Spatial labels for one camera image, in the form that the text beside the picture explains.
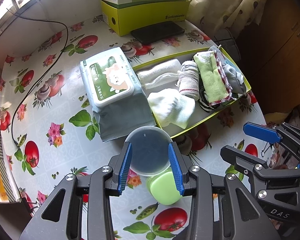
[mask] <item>silver bolt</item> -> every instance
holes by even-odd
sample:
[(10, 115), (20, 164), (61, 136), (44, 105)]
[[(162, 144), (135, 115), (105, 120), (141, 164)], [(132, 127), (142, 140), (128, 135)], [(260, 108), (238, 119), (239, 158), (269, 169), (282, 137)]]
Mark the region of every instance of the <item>silver bolt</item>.
[(193, 165), (193, 166), (191, 166), (190, 169), (191, 169), (191, 171), (197, 172), (200, 170), (200, 167), (198, 165)]
[(260, 190), (258, 193), (259, 198), (265, 198), (267, 196), (267, 192), (265, 190)]
[(74, 179), (74, 175), (73, 174), (67, 174), (66, 175), (66, 180), (67, 181), (71, 181), (71, 180), (73, 180)]
[(109, 166), (103, 166), (103, 167), (101, 168), (101, 171), (102, 171), (102, 172), (109, 172), (109, 171), (111, 171), (111, 167), (109, 167)]
[(233, 173), (228, 173), (228, 174), (227, 174), (227, 178), (228, 178), (229, 180), (234, 180), (234, 179), (235, 179), (235, 175), (234, 175)]
[(261, 164), (256, 164), (255, 168), (256, 168), (256, 170), (260, 171), (262, 169), (262, 165)]

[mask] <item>wooden cabinet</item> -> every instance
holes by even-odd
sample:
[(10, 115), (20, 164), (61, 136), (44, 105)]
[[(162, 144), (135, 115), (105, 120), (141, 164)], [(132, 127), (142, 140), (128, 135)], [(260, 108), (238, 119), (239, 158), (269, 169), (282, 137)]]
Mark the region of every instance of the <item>wooden cabinet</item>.
[(248, 81), (264, 114), (300, 104), (300, 27)]
[(240, 69), (250, 81), (300, 27), (300, 8), (294, 0), (267, 0), (260, 25), (246, 26), (236, 39)]

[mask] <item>beige polka dot curtain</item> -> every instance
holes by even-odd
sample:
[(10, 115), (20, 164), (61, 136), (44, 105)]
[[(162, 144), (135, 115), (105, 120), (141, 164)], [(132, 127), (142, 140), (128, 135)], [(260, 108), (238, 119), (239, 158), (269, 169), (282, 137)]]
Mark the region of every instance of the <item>beige polka dot curtain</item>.
[(261, 21), (266, 0), (191, 0), (187, 20), (212, 37), (230, 28), (237, 37), (245, 25)]

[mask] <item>floral tablecloth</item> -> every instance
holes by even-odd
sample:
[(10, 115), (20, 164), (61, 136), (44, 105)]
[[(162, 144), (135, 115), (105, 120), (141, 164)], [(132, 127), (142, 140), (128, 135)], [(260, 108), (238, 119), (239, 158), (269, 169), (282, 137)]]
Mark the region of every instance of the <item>floral tablecloth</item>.
[[(69, 28), (65, 53), (35, 87), (18, 109), (11, 139), (12, 114), (46, 69), (55, 62), (65, 42), (65, 30), (55, 34), (32, 54), (22, 58), (7, 56), (0, 83), (0, 129), (2, 144), (15, 182), (34, 212), (68, 173), (85, 176), (108, 164), (119, 154), (124, 139), (102, 143), (98, 124), (83, 87), (79, 63), (98, 52), (120, 46), (132, 66), (186, 50), (210, 47), (214, 43), (188, 22), (179, 37), (142, 46), (131, 36), (119, 37), (101, 17), (82, 21)], [(265, 142), (244, 135), (245, 122), (265, 124), (258, 103), (250, 92), (217, 117), (209, 119), (187, 135), (175, 138), (183, 154), (208, 172), (224, 176), (234, 168), (220, 157), (224, 145), (238, 147), (261, 157)], [(263, 157), (269, 160), (271, 150)], [(237, 173), (249, 188), (248, 179)], [(181, 198), (171, 206), (158, 204), (146, 188), (146, 177), (130, 170), (122, 196), (111, 197), (115, 238), (172, 238), (188, 224), (191, 198)], [(87, 201), (84, 196), (82, 238), (86, 239)], [(218, 220), (217, 199), (214, 200)]]

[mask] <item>black cable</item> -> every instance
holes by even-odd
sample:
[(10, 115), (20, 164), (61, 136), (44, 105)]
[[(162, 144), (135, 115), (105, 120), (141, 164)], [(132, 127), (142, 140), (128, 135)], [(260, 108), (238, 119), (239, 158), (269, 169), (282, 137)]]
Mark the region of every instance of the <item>black cable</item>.
[(59, 58), (61, 57), (62, 53), (63, 53), (63, 50), (66, 48), (67, 46), (67, 43), (68, 43), (68, 38), (69, 38), (69, 31), (68, 31), (68, 27), (67, 25), (65, 25), (64, 23), (62, 22), (57, 22), (57, 21), (47, 21), (47, 20), (37, 20), (37, 19), (31, 19), (31, 18), (26, 18), (26, 17), (22, 17), (20, 15), (17, 15), (15, 13), (13, 13), (12, 11), (10, 11), (8, 9), (8, 11), (10, 13), (12, 13), (14, 16), (18, 17), (18, 18), (21, 18), (21, 19), (24, 19), (24, 20), (29, 20), (29, 21), (35, 21), (35, 22), (48, 22), (48, 23), (59, 23), (59, 24), (62, 24), (64, 27), (66, 27), (66, 31), (67, 31), (67, 38), (66, 38), (66, 43), (63, 47), (63, 49), (61, 50), (59, 56), (57, 57), (56, 61), (51, 65), (51, 67), (49, 67), (47, 69), (47, 71), (45, 73), (43, 73), (43, 75), (32, 85), (32, 87), (30, 88), (30, 90), (28, 91), (28, 93), (26, 94), (26, 96), (22, 99), (22, 101), (20, 102), (20, 104), (18, 105), (18, 107), (16, 108), (16, 110), (14, 111), (14, 114), (12, 116), (12, 121), (11, 121), (11, 137), (12, 137), (12, 140), (13, 142), (15, 143), (16, 146), (18, 146), (18, 142), (13, 138), (13, 120), (14, 120), (14, 117), (16, 116), (16, 113), (19, 109), (19, 107), (21, 106), (21, 104), (25, 101), (25, 99), (27, 98), (27, 96), (32, 92), (33, 88), (37, 85), (38, 82), (40, 82), (40, 80), (42, 80), (42, 78), (49, 72), (50, 69), (52, 69), (52, 67), (57, 63), (57, 61), (59, 60)]

